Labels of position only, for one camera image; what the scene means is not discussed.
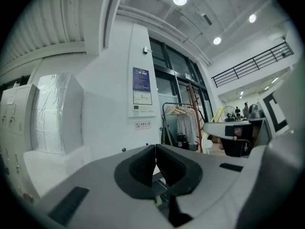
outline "white cabinet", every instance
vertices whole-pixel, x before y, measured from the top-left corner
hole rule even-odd
[[[31,150],[31,110],[36,87],[24,85],[3,92],[0,103],[0,145],[8,178],[19,195],[38,194],[28,175],[23,154]]]

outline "plastic wrap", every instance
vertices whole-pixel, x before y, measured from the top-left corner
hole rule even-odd
[[[71,73],[60,73],[41,77],[37,88],[32,112],[32,148],[47,153],[67,154],[80,147],[82,87]],[[76,108],[64,111],[72,104]]]

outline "wall sign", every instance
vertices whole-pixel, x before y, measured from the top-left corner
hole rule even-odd
[[[14,103],[14,100],[15,100],[15,94],[9,95],[6,105],[12,105]]]
[[[149,72],[147,70],[133,68],[132,84],[134,91],[151,92],[151,85],[149,82]]]
[[[151,122],[150,121],[138,121],[134,123],[134,128],[136,130],[140,130],[140,129],[148,129],[151,128]]]
[[[185,73],[185,78],[186,78],[186,80],[194,82],[194,80],[191,78],[191,76],[189,74],[187,74],[187,73]]]
[[[152,105],[149,71],[133,67],[132,69],[133,104]]]

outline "hanging clothes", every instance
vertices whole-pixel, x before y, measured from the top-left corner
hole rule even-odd
[[[187,137],[189,144],[196,144],[197,140],[197,122],[195,111],[177,116],[177,130]]]

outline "poster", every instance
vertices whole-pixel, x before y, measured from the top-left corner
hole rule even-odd
[[[132,69],[133,104],[152,105],[151,85],[148,70]]]
[[[148,70],[133,68],[132,84],[134,91],[151,92]]]

